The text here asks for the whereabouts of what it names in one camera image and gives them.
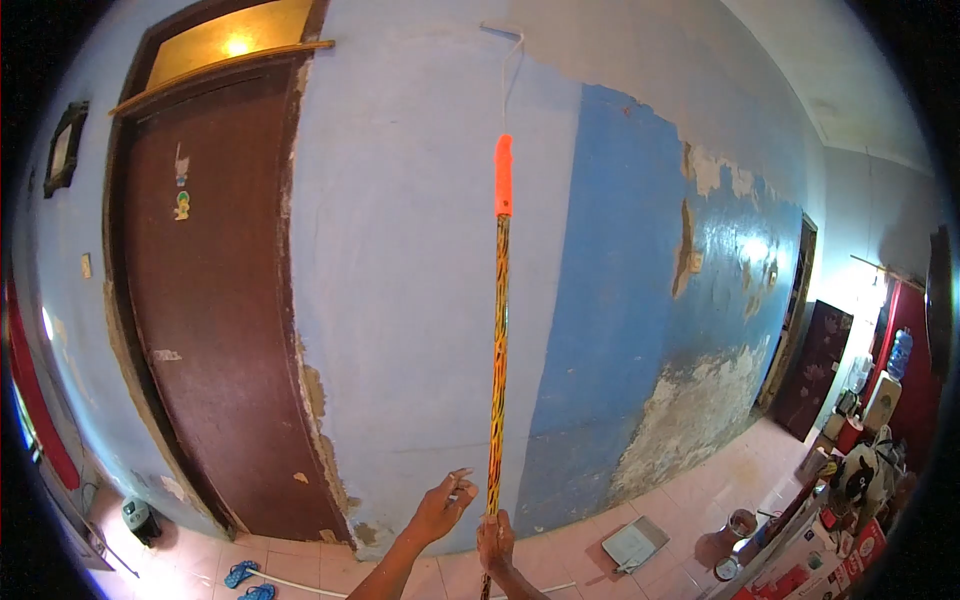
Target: picture frame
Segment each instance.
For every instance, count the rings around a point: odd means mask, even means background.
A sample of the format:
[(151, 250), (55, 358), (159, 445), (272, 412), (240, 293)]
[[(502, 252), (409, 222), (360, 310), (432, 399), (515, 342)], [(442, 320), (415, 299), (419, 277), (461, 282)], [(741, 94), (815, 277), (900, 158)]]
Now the picture frame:
[(50, 198), (62, 187), (69, 187), (77, 168), (77, 150), (80, 134), (84, 128), (89, 102), (71, 102), (50, 140), (50, 155), (47, 157), (47, 175), (43, 180), (43, 197)]

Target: red curtain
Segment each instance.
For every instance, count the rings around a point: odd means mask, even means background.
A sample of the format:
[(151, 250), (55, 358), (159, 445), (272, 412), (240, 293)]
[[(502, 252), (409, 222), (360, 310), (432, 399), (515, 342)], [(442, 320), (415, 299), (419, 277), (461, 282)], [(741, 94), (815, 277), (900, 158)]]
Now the red curtain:
[(80, 474), (74, 466), (70, 456), (66, 453), (63, 441), (50, 419), (40, 384), (36, 380), (34, 360), (27, 346), (27, 335), (20, 319), (20, 307), (16, 301), (16, 289), (13, 281), (7, 281), (7, 309), (10, 319), (10, 365), (13, 381), (16, 383), (23, 403), (27, 406), (27, 414), (34, 424), (36, 438), (43, 448), (43, 456), (50, 467), (60, 477), (68, 490), (76, 490), (80, 486)]

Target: sandal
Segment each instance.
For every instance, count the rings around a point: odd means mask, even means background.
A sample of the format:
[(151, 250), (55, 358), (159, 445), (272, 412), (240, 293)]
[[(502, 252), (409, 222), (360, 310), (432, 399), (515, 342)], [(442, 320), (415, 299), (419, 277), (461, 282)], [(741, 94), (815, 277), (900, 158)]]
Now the sandal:
[(247, 570), (248, 568), (260, 570), (260, 565), (254, 561), (244, 561), (240, 564), (235, 564), (230, 568), (230, 574), (224, 578), (224, 585), (230, 589), (234, 589), (239, 586), (240, 582), (248, 577), (253, 576), (253, 573), (250, 573)]
[(271, 584), (260, 584), (253, 588), (247, 588), (247, 593), (237, 598), (237, 600), (273, 600), (276, 590)]

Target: brown door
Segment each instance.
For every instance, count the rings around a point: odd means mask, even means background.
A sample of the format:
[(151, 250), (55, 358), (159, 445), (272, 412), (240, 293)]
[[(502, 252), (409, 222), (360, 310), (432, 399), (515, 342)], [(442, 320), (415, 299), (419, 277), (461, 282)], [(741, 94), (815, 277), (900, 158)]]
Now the brown door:
[(834, 370), (850, 337), (853, 316), (817, 300), (797, 366), (773, 406), (773, 418), (801, 442), (817, 420)]
[(344, 527), (284, 335), (288, 78), (261, 73), (136, 125), (124, 251), (140, 341), (188, 460), (252, 533), (318, 540)]

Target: extension pole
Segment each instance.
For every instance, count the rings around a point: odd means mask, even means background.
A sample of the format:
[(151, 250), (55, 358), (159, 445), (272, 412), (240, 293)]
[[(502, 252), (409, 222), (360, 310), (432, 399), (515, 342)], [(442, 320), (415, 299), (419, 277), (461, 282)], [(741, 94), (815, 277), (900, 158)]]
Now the extension pole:
[[(490, 461), (487, 465), (487, 514), (496, 515), (500, 503), (500, 460), (503, 457), (504, 392), (507, 388), (507, 287), (510, 283), (510, 217), (514, 190), (510, 152), (512, 137), (504, 133), (496, 142), (493, 165), (493, 213), (496, 215), (496, 304), (493, 325), (493, 394), (490, 412)], [(484, 573), (481, 600), (490, 600), (490, 575)]]

